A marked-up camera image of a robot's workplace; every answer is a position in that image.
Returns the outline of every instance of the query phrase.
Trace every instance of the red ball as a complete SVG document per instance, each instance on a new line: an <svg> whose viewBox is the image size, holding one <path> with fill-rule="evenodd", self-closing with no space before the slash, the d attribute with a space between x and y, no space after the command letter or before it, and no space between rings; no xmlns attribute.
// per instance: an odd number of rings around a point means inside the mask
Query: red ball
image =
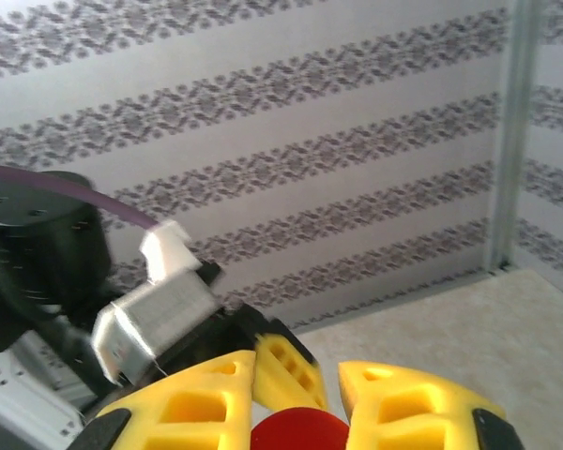
<svg viewBox="0 0 563 450"><path fill-rule="evenodd" d="M254 427L251 450L345 450L349 427L329 412L291 408Z"/></svg>

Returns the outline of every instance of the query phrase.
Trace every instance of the purple cable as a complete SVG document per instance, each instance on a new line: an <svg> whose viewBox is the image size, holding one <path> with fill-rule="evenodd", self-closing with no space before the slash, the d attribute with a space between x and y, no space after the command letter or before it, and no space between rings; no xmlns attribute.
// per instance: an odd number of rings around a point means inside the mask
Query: purple cable
<svg viewBox="0 0 563 450"><path fill-rule="evenodd" d="M48 190L56 194L65 195L81 202L90 203L97 208L104 209L119 216L126 222L138 225L148 230L158 222L147 214L128 206L108 195L96 192L94 189L79 185L63 178L47 173L31 172L25 169L0 166L0 181L25 185L30 188Z"/></svg>

